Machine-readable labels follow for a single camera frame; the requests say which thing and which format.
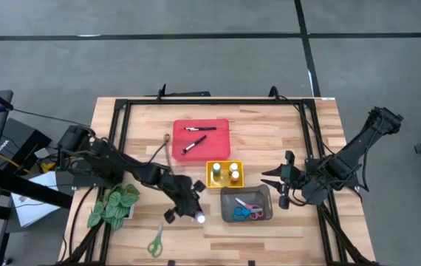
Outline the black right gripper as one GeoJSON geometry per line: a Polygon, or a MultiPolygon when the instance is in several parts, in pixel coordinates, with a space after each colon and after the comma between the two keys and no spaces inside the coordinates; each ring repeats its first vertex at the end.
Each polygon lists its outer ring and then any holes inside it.
{"type": "Polygon", "coordinates": [[[281,164],[278,168],[261,173],[264,176],[280,177],[282,183],[266,179],[261,179],[261,181],[278,191],[280,194],[278,206],[280,208],[287,210],[290,203],[299,207],[305,206],[306,202],[296,199],[296,197],[293,197],[293,199],[290,197],[290,189],[295,191],[297,188],[302,188],[305,173],[294,166],[295,155],[292,151],[285,152],[285,159],[287,160],[286,164],[281,164]]]}

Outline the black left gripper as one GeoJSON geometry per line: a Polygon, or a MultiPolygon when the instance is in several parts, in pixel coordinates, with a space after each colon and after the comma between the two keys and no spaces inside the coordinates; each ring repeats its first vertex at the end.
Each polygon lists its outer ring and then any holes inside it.
{"type": "Polygon", "coordinates": [[[171,224],[175,220],[175,215],[194,218],[197,211],[204,213],[199,204],[199,193],[205,189],[205,184],[200,180],[192,183],[192,179],[184,175],[164,176],[162,191],[175,204],[173,208],[165,212],[166,222],[171,224]]]}

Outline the pink scissors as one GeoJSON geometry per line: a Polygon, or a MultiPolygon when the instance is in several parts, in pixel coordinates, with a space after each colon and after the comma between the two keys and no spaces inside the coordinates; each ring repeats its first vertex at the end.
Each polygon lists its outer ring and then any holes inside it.
{"type": "Polygon", "coordinates": [[[239,206],[243,206],[243,207],[246,207],[246,208],[262,208],[259,205],[250,205],[250,204],[247,204],[246,202],[244,202],[243,200],[241,200],[239,198],[236,198],[236,201],[239,204],[239,206]]]}

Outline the blue scissors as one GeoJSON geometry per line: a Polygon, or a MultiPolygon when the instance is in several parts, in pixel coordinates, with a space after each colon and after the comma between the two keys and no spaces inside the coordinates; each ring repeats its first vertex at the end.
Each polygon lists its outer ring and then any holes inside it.
{"type": "Polygon", "coordinates": [[[262,216],[262,213],[262,208],[246,208],[243,206],[237,206],[233,210],[232,219],[237,222],[243,222],[246,219],[258,219],[262,216]]]}

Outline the thick black makeup brush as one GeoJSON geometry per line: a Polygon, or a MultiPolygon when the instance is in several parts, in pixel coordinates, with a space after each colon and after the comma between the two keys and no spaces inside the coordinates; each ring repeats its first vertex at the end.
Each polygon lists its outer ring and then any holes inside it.
{"type": "Polygon", "coordinates": [[[198,144],[200,144],[206,138],[207,138],[207,136],[204,135],[204,136],[200,137],[198,140],[195,140],[194,142],[192,142],[191,144],[189,144],[188,146],[183,148],[182,153],[187,154],[194,146],[197,146],[198,144]]]}

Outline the green scissors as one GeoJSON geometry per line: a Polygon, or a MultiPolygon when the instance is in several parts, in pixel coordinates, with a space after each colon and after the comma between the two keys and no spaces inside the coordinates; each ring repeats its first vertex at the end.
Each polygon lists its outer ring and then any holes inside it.
{"type": "Polygon", "coordinates": [[[162,231],[163,224],[160,224],[157,230],[157,235],[155,238],[148,244],[147,251],[151,254],[152,257],[158,258],[162,253],[162,231]]]}

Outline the yellow plastic basket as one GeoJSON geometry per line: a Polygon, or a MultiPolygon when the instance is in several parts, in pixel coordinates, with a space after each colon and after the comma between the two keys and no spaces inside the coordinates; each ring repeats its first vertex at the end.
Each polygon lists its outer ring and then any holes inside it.
{"type": "Polygon", "coordinates": [[[221,161],[207,161],[206,162],[206,186],[208,188],[243,188],[244,181],[244,169],[242,161],[235,160],[221,160],[221,161]],[[213,175],[213,164],[219,163],[221,165],[221,174],[219,176],[213,175]],[[231,173],[229,172],[229,166],[231,163],[238,164],[238,172],[240,173],[240,181],[237,184],[230,182],[231,173]]]}

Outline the grey translucent plastic bin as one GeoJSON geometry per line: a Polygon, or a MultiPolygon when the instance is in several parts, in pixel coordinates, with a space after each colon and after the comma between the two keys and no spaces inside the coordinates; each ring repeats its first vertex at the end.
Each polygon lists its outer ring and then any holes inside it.
{"type": "Polygon", "coordinates": [[[266,185],[259,185],[247,188],[223,188],[220,193],[221,215],[227,223],[237,222],[232,219],[235,207],[239,206],[236,201],[239,198],[250,205],[259,205],[263,208],[263,217],[259,219],[246,219],[243,222],[255,222],[270,220],[273,218],[273,207],[269,188],[266,185]]]}

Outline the red plastic tray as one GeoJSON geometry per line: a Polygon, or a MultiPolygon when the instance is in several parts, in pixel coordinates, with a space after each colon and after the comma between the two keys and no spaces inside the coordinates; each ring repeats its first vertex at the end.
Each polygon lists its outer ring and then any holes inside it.
{"type": "Polygon", "coordinates": [[[172,157],[176,161],[226,160],[230,156],[230,124],[227,119],[175,120],[172,133],[172,157]],[[206,135],[187,154],[182,149],[206,135]]]}

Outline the green plant white pot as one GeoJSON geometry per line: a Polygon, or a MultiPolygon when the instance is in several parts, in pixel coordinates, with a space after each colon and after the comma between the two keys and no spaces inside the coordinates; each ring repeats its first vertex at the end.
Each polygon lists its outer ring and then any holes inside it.
{"type": "Polygon", "coordinates": [[[113,231],[121,229],[125,219],[132,217],[131,210],[139,198],[140,192],[135,185],[131,183],[116,185],[95,203],[87,221],[87,228],[104,221],[113,231]]]}

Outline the white paper sheet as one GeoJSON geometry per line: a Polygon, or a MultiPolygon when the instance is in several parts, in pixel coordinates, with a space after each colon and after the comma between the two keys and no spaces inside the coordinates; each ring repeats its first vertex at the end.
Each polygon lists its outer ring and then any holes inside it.
{"type": "MultiPolygon", "coordinates": [[[[58,191],[56,175],[54,171],[38,175],[30,179],[31,182],[52,188],[58,191]]],[[[58,206],[40,202],[20,194],[11,194],[13,204],[21,227],[28,227],[43,217],[59,209],[58,206]]]]}

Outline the black stand beam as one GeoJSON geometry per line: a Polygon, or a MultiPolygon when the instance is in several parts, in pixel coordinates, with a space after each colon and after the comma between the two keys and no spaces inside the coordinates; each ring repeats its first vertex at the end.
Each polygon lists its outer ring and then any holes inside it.
{"type": "Polygon", "coordinates": [[[0,170],[0,188],[61,208],[70,209],[72,196],[0,170]]]}

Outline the black computer case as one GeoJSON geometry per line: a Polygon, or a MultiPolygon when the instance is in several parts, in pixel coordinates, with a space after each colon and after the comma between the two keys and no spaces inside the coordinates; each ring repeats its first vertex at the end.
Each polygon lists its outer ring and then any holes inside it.
{"type": "Polygon", "coordinates": [[[35,165],[37,151],[47,148],[52,140],[39,130],[8,118],[0,139],[0,170],[25,175],[35,165]]]}

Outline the black aluminium table frame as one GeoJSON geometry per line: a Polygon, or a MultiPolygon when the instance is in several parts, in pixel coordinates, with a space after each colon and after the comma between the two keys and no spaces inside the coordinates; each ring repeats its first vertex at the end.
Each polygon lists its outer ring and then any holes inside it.
{"type": "Polygon", "coordinates": [[[261,179],[279,177],[261,173],[287,163],[285,152],[295,155],[294,166],[304,171],[308,159],[335,154],[346,144],[335,100],[320,98],[187,97],[99,98],[92,120],[96,137],[107,137],[124,154],[164,166],[176,175],[202,181],[199,193],[205,222],[175,215],[168,224],[165,212],[175,204],[162,191],[139,187],[133,215],[113,231],[100,221],[87,228],[95,203],[111,190],[84,187],[75,192],[66,240],[60,260],[53,266],[165,265],[327,265],[379,266],[359,196],[354,188],[331,190],[321,205],[278,206],[280,194],[261,179]],[[222,219],[223,188],[206,186],[206,162],[180,162],[172,157],[175,120],[227,119],[230,156],[242,161],[244,187],[269,188],[273,218],[227,223],[222,219]],[[162,231],[162,253],[154,258],[148,244],[162,231]]]}

